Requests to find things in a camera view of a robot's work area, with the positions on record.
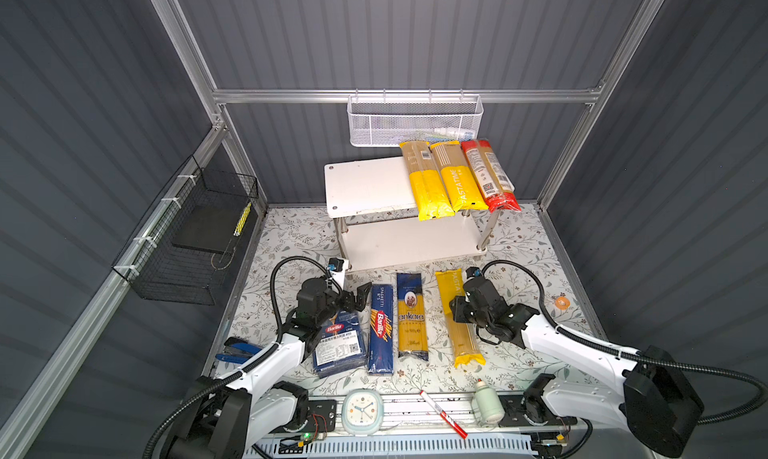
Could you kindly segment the yellow Pastatime bag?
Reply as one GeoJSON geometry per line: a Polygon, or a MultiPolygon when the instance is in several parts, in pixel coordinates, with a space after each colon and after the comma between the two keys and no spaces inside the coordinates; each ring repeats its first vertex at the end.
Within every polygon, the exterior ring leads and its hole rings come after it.
{"type": "Polygon", "coordinates": [[[408,141],[399,145],[406,162],[412,194],[418,209],[418,219],[427,221],[455,215],[446,194],[429,143],[408,141]]]}
{"type": "Polygon", "coordinates": [[[449,201],[455,212],[487,210],[488,205],[477,186],[472,170],[458,141],[430,146],[449,201]]]}
{"type": "Polygon", "coordinates": [[[458,323],[450,308],[453,299],[464,297],[461,270],[437,272],[436,281],[452,349],[454,367],[468,366],[472,362],[481,366],[485,365],[486,359],[477,345],[475,333],[471,331],[468,324],[458,323]]]}

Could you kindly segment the blue yellow spaghetti bag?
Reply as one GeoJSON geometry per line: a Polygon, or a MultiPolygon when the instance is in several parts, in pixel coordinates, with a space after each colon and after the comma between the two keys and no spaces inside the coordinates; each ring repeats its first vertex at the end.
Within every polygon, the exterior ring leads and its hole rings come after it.
{"type": "Polygon", "coordinates": [[[398,357],[429,360],[425,303],[420,274],[397,274],[398,357]]]}

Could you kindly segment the red spaghetti bag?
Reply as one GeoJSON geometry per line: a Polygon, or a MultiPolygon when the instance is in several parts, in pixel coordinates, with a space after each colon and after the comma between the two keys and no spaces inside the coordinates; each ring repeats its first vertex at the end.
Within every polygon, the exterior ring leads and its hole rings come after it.
{"type": "Polygon", "coordinates": [[[491,213],[497,210],[520,211],[515,187],[490,143],[487,140],[468,140],[460,145],[488,210],[491,213]]]}

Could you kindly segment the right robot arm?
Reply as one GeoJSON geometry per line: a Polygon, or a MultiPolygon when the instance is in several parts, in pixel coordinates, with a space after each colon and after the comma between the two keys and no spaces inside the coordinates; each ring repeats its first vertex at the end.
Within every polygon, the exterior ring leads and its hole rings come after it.
{"type": "Polygon", "coordinates": [[[653,452],[679,458],[698,426],[745,416],[767,401],[766,384],[748,374],[677,362],[665,350],[641,351],[598,340],[558,323],[543,304],[509,304],[486,278],[487,266],[467,271],[463,290],[449,307],[453,318],[489,333],[487,343],[509,343],[552,356],[597,380],[597,385],[569,383],[540,374],[524,390],[519,410],[534,426],[573,417],[631,433],[653,452]],[[710,375],[749,384],[753,398],[724,412],[707,415],[687,378],[710,375]]]}

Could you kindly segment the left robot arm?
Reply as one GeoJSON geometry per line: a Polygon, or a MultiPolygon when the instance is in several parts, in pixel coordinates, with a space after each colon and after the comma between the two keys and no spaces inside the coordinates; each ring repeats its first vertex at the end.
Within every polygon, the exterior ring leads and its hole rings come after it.
{"type": "Polygon", "coordinates": [[[145,458],[240,458],[273,429],[292,422],[307,410],[304,388],[283,376],[311,357],[325,324],[341,312],[365,307],[371,286],[344,289],[350,268],[345,258],[327,263],[307,258],[321,274],[302,283],[297,306],[282,314],[277,300],[281,269],[299,261],[279,261],[269,276],[268,294],[276,321],[275,339],[233,371],[216,378],[199,377],[182,403],[150,435],[145,458]]]}

